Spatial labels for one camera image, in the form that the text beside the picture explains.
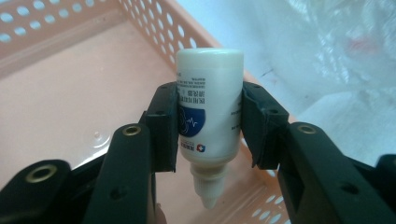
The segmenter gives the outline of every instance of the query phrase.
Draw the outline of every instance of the perforated basket wall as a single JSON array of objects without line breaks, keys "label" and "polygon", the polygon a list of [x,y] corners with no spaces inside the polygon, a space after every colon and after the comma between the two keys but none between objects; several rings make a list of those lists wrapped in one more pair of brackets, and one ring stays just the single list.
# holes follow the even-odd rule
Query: perforated basket wall
[{"label": "perforated basket wall", "polygon": [[[2,78],[14,76],[23,67],[46,60],[56,52],[68,49],[88,37],[100,35],[125,21],[131,23],[149,43],[151,49],[145,50],[154,50],[174,72],[179,49],[220,46],[175,1],[12,0],[0,4],[0,82],[3,81]],[[141,76],[149,74],[142,71]],[[247,156],[247,162],[240,165],[248,167],[248,149],[242,146],[242,151]],[[223,206],[224,209],[216,210],[217,213],[200,213],[206,216],[200,221],[290,223],[277,184],[276,172],[256,169],[250,172],[257,173],[255,175],[258,180],[253,181],[254,184],[250,186],[245,186],[244,183],[235,185],[236,188],[246,188],[246,191],[239,189],[238,192],[244,193],[235,196],[236,199],[241,199],[240,202],[231,202],[229,206]],[[177,217],[183,214],[183,211],[169,211],[166,215]]]}]

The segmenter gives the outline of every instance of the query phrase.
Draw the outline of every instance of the bottle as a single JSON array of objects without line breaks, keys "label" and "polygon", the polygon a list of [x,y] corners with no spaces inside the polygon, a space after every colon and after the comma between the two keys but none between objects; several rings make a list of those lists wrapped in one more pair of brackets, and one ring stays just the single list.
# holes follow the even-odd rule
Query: bottle
[{"label": "bottle", "polygon": [[236,49],[177,53],[180,151],[207,209],[224,191],[227,162],[239,149],[243,61]]}]

